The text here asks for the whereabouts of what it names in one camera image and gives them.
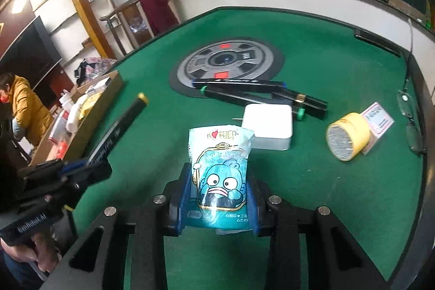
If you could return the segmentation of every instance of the television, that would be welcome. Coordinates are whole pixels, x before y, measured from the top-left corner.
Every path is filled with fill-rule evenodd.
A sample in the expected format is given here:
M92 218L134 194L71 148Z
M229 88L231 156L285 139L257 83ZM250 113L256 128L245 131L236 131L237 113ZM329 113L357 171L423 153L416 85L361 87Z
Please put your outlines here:
M61 59L38 16L0 58L0 74L13 73L26 78L34 89Z

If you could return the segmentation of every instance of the red face mask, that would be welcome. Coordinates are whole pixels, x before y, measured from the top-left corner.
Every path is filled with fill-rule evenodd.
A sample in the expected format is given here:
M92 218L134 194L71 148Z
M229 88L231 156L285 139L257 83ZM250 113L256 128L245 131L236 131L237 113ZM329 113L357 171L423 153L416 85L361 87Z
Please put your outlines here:
M9 102L9 96L8 95L1 95L0 96L0 102L1 103L8 103Z

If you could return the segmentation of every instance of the green felt surface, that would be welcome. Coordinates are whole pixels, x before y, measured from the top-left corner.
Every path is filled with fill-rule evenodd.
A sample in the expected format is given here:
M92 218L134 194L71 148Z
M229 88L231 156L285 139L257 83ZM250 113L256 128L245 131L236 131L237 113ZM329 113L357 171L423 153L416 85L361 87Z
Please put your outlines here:
M184 97L168 84L171 68L193 50L225 37L255 37L285 57L275 80L328 102L324 120L294 122L288 151L253 150L248 173L274 194L298 207L329 206L362 245L385 278L403 252L422 177L422 159L407 146L396 101L405 63L391 53L356 40L344 26L286 13L219 10L155 41L118 66L125 87L95 134L144 92L150 105L112 151L113 174L84 194L74 218L79 232L104 207L131 207L161 192L188 161L190 128L232 124L243 108L212 99ZM325 142L328 124L378 101L395 123L367 156L338 161ZM187 228L165 238L170 289L261 289L267 238L251 233L217 236L211 229Z

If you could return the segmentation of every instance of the yellow speaker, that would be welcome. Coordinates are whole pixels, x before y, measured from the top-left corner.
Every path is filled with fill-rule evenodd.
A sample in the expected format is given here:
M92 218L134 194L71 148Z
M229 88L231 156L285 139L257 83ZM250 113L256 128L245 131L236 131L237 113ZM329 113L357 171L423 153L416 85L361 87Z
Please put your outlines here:
M334 156L341 161L349 161L370 139L367 121L356 112L344 116L326 129L326 142Z

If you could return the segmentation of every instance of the human hand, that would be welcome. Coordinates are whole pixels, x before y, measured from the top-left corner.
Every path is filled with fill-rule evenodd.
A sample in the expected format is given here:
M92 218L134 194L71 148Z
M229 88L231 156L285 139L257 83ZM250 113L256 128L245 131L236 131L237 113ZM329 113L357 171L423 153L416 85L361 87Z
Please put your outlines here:
M35 250L25 246L8 246L1 240L1 245L5 252L17 262L37 262L42 272L51 273L57 266L57 258L54 241L48 232L36 233L32 236L35 243Z

